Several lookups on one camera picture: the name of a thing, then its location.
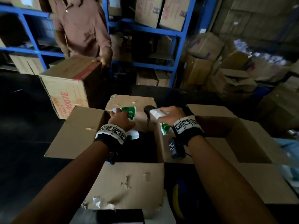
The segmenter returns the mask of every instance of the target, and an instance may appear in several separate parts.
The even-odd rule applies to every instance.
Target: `wrist strap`
[[[112,152],[124,144],[127,139],[127,133],[117,125],[105,124],[96,134],[95,141],[102,141]]]
[[[173,124],[173,131],[177,139],[184,145],[188,145],[189,140],[196,135],[205,137],[204,131],[196,120],[188,117],[183,117],[175,121]]]

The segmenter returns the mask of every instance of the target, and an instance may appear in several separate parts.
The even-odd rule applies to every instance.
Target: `person's hand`
[[[74,52],[72,48],[67,47],[67,46],[62,46],[62,47],[60,47],[60,49],[63,52],[63,55],[65,56],[65,58],[69,58],[70,53]]]
[[[174,122],[178,119],[186,117],[186,114],[180,107],[170,106],[170,107],[161,107],[161,111],[169,112],[167,116],[162,116],[158,118],[159,122],[166,123],[170,126],[173,126]]]
[[[118,125],[120,128],[124,129],[125,131],[131,130],[136,123],[133,121],[129,121],[128,119],[128,111],[121,111],[120,108],[117,108],[114,112],[110,112],[110,119],[108,123]]]
[[[96,57],[93,62],[102,62],[102,68],[104,67],[110,67],[111,64],[111,60],[112,60],[112,56],[109,55],[102,55],[99,57]]]

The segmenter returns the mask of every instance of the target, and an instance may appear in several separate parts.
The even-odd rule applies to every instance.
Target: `open cardboard box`
[[[104,165],[85,199],[89,209],[99,209],[93,204],[93,197],[103,201],[100,209],[108,209],[108,204],[115,209],[155,209],[163,203],[164,162],[193,164],[189,156],[182,160],[171,158],[168,140],[174,133],[163,135],[153,116],[147,128],[143,110],[146,105],[156,107],[153,98],[113,95],[105,110],[76,106],[45,153],[45,157],[76,158],[94,141],[113,108],[136,107],[134,129],[154,131],[158,163]],[[292,166],[292,163],[258,123],[239,119],[221,106],[188,106],[209,143],[236,166],[265,203],[299,203],[274,165]]]

